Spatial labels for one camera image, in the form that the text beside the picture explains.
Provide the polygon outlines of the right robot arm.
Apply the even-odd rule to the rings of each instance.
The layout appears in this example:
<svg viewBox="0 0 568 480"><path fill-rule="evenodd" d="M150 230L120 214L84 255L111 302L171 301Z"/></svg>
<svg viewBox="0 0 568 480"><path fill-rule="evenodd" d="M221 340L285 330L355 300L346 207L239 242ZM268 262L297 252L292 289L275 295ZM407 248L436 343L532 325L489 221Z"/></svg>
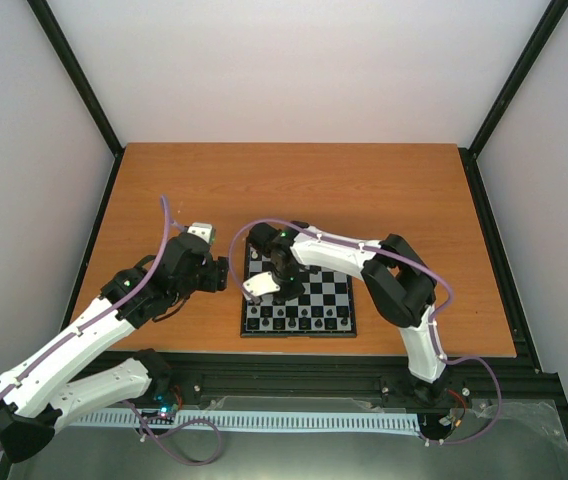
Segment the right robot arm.
<svg viewBox="0 0 568 480"><path fill-rule="evenodd" d="M244 281L246 299L297 299L305 293L302 272L312 267L358 279L380 316L399 329L413 377L427 383L440 378L445 365L428 333L437 280L424 271L422 260L402 237L363 240L305 223L276 229L260 222L250 229L248 244L269 265L264 273Z"/></svg>

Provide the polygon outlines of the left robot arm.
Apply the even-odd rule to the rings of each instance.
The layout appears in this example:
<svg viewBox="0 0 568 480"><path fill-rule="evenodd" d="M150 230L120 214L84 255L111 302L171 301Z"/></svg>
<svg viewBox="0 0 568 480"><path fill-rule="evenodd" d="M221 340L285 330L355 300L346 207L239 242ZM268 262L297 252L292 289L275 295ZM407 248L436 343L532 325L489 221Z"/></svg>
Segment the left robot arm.
<svg viewBox="0 0 568 480"><path fill-rule="evenodd" d="M0 452L13 463L33 457L77 419L123 400L158 403L167 417L180 403L175 375L153 349L78 379L91 361L148 321L176 314L195 292L227 286L228 261L210 253L214 229L195 223L118 272L82 315L36 354L0 375Z"/></svg>

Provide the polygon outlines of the black and white chessboard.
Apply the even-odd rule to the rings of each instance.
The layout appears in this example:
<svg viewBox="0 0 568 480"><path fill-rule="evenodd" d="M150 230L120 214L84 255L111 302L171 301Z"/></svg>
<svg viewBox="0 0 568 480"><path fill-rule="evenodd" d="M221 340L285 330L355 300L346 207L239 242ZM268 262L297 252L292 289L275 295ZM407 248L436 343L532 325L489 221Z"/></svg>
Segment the black and white chessboard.
<svg viewBox="0 0 568 480"><path fill-rule="evenodd" d="M245 280L261 272L270 271L270 259L248 244L245 249ZM242 304L241 335L243 337L354 337L357 335L356 315L352 279L350 276L323 267L304 267L301 275L304 294L283 305L273 303L272 294L264 295L259 301ZM348 329L340 325L336 308L350 309L351 325ZM297 329L288 330L286 319L297 318ZM313 328L313 319L322 318L324 328ZM327 330L326 318L337 319L337 329Z"/></svg>

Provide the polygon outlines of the black aluminium frame rail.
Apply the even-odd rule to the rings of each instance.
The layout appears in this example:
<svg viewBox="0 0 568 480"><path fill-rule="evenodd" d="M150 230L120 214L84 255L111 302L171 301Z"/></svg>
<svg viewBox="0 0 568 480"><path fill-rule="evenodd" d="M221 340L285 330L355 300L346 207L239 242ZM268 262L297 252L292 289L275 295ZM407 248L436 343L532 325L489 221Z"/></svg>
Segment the black aluminium frame rail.
<svg viewBox="0 0 568 480"><path fill-rule="evenodd" d="M164 353L174 369L187 404L202 404L223 396L343 397L375 406L408 411L444 410L453 405L448 393L470 391L468 403L498 395L503 400L549 400L564 408L567 401L556 374L517 358L489 358L498 379L471 360L448 367L434 387L410 377L403 357L241 355Z"/></svg>

